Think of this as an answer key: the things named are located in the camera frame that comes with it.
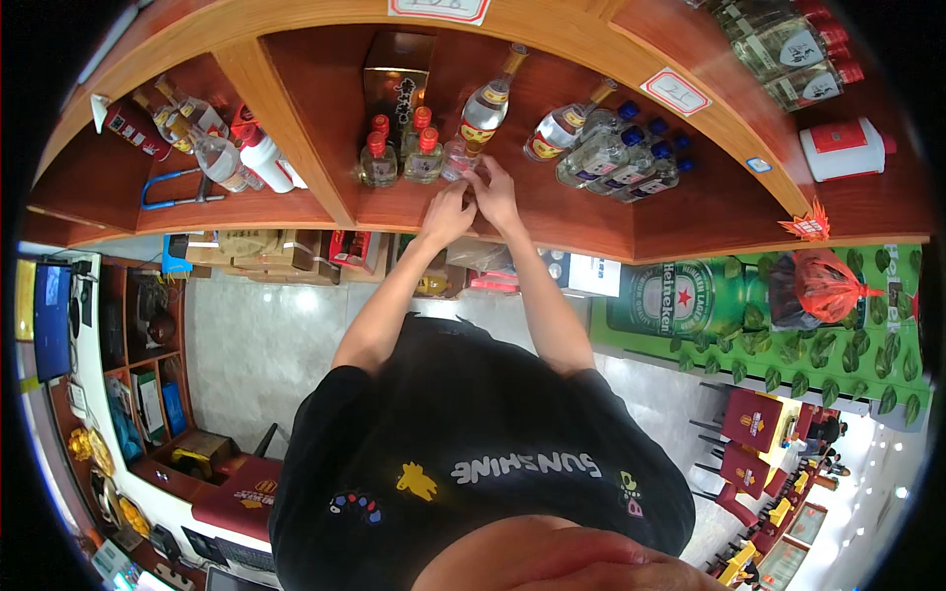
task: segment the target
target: person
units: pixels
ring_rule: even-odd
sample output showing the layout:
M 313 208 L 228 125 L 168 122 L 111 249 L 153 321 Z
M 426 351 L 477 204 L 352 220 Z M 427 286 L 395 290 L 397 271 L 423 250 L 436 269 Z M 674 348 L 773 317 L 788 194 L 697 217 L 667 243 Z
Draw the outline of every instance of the person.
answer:
M 483 158 L 422 228 L 300 405 L 269 523 L 287 591 L 711 590 L 677 558 L 686 480 L 595 370 L 512 178 Z M 475 201 L 464 209 L 469 185 Z M 469 322 L 407 315 L 477 212 L 515 261 L 537 356 Z

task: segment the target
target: gray floor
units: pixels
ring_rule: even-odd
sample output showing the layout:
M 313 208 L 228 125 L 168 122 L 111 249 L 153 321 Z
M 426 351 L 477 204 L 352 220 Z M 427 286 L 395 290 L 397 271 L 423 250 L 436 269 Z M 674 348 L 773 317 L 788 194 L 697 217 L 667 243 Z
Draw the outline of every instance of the gray floor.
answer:
M 187 286 L 185 337 L 187 375 L 198 425 L 229 435 L 253 449 L 275 421 L 268 456 L 282 458 L 296 408 L 328 372 L 347 325 L 374 292 L 369 284 L 339 287 L 258 284 L 215 270 L 209 280 Z M 587 301 L 570 300 L 580 315 Z M 414 300 L 426 316 L 459 315 L 496 339 L 534 351 L 519 297 L 465 292 L 456 302 Z M 710 421 L 726 402 L 719 391 L 691 375 L 650 365 L 595 356 L 599 371 L 627 404 L 631 415 L 686 475 L 694 490 L 716 492 L 719 477 L 693 468 L 718 465 L 690 419 Z M 740 495 L 758 510 L 768 498 Z M 715 504 L 696 498 L 696 529 L 682 558 L 703 567 L 736 532 L 745 528 Z

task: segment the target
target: keyboard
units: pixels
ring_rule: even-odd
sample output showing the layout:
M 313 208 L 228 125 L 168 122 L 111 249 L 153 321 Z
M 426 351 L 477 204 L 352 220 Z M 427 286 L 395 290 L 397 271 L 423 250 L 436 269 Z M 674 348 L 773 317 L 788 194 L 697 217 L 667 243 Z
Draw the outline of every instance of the keyboard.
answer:
M 269 552 L 247 548 L 223 538 L 217 538 L 217 548 L 227 560 L 232 560 L 256 570 L 276 572 L 276 565 L 273 563 L 272 554 Z

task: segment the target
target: black t-shirt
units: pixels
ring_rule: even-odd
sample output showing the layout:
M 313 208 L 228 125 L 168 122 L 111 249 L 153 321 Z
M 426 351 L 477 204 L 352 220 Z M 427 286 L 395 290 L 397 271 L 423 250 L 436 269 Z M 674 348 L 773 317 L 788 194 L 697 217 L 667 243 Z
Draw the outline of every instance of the black t-shirt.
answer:
M 523 514 L 674 556 L 695 519 L 600 374 L 562 379 L 479 329 L 408 318 L 377 378 L 337 368 L 299 407 L 270 538 L 287 591 L 409 589 L 460 537 Z

